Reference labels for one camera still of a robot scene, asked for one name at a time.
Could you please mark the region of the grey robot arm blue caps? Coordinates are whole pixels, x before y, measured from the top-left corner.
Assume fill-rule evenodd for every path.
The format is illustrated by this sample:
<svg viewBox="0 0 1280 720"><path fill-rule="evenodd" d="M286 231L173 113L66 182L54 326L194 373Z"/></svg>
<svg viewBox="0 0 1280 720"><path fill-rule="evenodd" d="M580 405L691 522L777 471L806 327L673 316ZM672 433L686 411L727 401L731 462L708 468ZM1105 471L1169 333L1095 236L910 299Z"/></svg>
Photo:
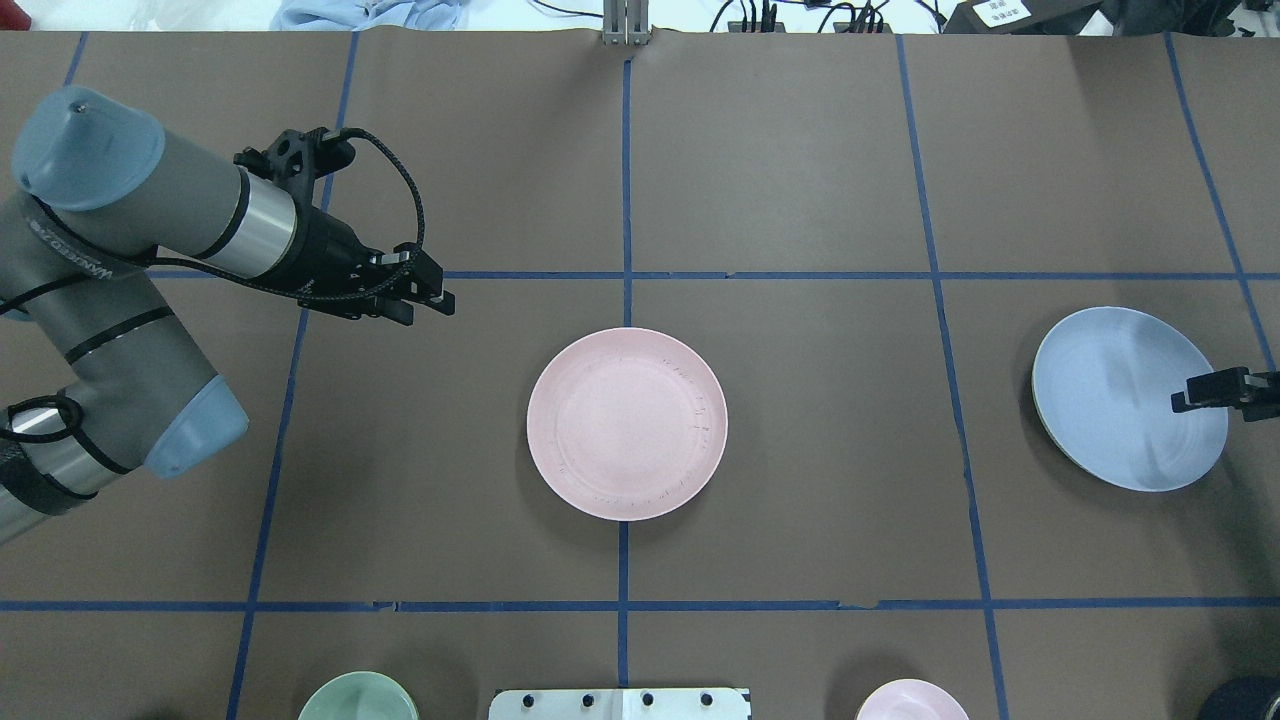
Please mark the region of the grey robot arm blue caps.
<svg viewBox="0 0 1280 720"><path fill-rule="evenodd" d="M385 252L314 201L353 142L399 173L416 236ZM179 266L358 320L413 323L456 309L424 247L422 196L358 127L284 129L232 159L79 85L22 126L3 202L3 315L32 322L76 382L3 409L3 541L72 512L138 468L184 474L250 420L227 379L148 278Z"/></svg>

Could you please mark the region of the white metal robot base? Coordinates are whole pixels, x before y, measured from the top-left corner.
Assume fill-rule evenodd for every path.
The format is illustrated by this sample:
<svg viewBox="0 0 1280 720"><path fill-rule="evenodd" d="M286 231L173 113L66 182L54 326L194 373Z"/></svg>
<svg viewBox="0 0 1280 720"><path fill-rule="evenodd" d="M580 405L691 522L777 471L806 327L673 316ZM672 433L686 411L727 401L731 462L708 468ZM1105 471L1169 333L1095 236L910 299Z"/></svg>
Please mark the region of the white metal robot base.
<svg viewBox="0 0 1280 720"><path fill-rule="evenodd" d="M750 691L730 687L502 691L489 719L751 719Z"/></svg>

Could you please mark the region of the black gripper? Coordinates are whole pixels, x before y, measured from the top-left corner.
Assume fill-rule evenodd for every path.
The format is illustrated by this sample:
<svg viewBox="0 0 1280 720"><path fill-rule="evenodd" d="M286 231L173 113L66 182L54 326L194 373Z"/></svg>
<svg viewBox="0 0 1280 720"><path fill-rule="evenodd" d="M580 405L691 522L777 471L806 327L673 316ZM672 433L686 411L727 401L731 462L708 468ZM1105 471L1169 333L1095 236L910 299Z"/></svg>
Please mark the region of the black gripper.
<svg viewBox="0 0 1280 720"><path fill-rule="evenodd" d="M279 261L247 284L301 307L349 320L383 318L412 325L413 305L445 316L456 313L456 299L445 290L445 273L419 237L383 252L365 245L355 231L314 204L315 184L349 167L353 142L376 149L404 182L413 214L421 215L421 193L401 159L364 128L307 132L287 129L266 149L246 147L233 163L250 176L282 190L294 205L296 225Z"/></svg>

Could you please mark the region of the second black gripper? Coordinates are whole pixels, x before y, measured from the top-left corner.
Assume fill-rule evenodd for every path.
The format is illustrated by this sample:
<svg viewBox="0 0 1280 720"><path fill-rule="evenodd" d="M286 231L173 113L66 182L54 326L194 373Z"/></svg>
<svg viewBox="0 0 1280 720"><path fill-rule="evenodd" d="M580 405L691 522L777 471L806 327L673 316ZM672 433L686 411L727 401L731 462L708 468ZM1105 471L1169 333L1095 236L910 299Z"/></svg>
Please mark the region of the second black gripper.
<svg viewBox="0 0 1280 720"><path fill-rule="evenodd" d="M1279 419L1279 373L1234 366L1188 378L1171 395L1175 414L1220 407L1239 410L1244 421Z"/></svg>

